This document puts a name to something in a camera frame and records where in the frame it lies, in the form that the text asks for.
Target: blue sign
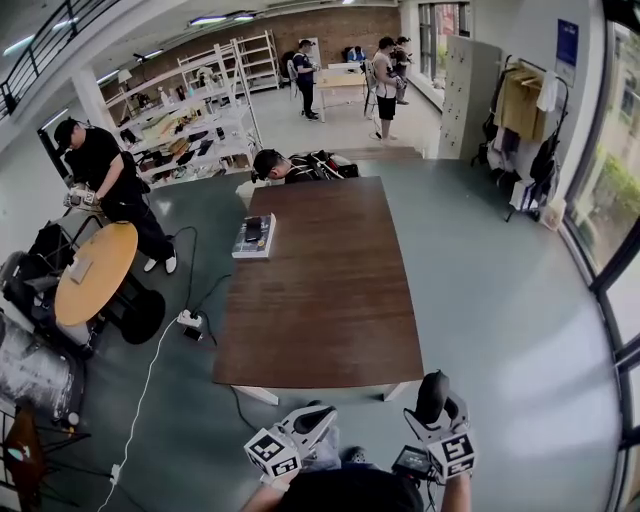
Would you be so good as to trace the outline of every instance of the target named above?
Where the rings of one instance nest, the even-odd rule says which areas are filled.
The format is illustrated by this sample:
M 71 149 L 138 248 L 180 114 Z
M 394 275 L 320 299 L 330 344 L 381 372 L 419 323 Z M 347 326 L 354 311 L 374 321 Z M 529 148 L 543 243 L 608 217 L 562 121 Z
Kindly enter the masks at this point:
M 558 46 L 556 49 L 556 73 L 570 86 L 576 79 L 578 65 L 578 40 L 580 27 L 570 21 L 558 20 Z

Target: equipment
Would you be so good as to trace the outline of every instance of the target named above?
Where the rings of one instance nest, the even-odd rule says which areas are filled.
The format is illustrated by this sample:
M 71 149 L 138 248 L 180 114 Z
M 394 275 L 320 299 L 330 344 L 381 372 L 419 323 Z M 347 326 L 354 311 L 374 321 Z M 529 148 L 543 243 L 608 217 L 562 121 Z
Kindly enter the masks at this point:
M 404 414 L 423 450 L 405 446 L 392 467 L 395 474 L 416 485 L 420 480 L 443 484 L 475 467 L 467 405 L 449 389 L 449 378 L 441 371 L 424 377 L 416 410 L 405 409 Z M 337 418 L 335 407 L 311 402 L 269 430 L 261 429 L 244 450 L 264 473 L 263 480 L 272 483 L 302 468 Z
M 62 204 L 67 208 L 76 208 L 86 212 L 102 212 L 99 201 L 96 199 L 96 193 L 93 190 L 84 188 L 82 185 L 71 187 L 64 196 Z

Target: black shorts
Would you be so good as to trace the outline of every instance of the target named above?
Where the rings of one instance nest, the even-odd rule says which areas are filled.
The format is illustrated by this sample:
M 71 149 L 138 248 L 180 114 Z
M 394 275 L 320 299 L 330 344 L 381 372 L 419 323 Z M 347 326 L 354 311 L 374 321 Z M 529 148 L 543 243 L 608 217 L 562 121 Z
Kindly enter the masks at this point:
M 380 119 L 393 121 L 393 116 L 396 115 L 396 99 L 378 96 L 378 114 L 380 114 Z

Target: white sneaker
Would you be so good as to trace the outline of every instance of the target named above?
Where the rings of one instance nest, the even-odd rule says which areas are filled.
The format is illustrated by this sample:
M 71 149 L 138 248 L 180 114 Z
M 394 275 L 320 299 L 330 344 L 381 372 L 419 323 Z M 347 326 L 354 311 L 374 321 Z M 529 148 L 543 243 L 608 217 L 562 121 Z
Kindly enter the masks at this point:
M 156 266 L 156 263 L 158 263 L 156 260 L 149 258 L 149 261 L 147 261 L 147 264 L 144 266 L 144 271 L 151 272 L 153 267 Z
M 173 256 L 164 262 L 164 268 L 167 271 L 167 274 L 173 274 L 178 266 L 178 256 L 176 255 L 175 249 L 173 250 Z

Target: yellow round tabletop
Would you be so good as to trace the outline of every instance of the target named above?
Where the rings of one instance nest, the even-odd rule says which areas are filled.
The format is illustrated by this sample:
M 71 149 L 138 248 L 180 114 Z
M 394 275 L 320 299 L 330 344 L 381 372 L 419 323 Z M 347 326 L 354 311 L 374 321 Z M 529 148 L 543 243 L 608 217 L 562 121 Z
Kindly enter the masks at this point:
M 65 269 L 58 283 L 55 314 L 62 325 L 77 325 L 93 318 L 109 302 L 124 281 L 138 248 L 133 224 L 109 224 L 78 249 L 78 258 L 89 258 L 91 266 L 80 284 Z

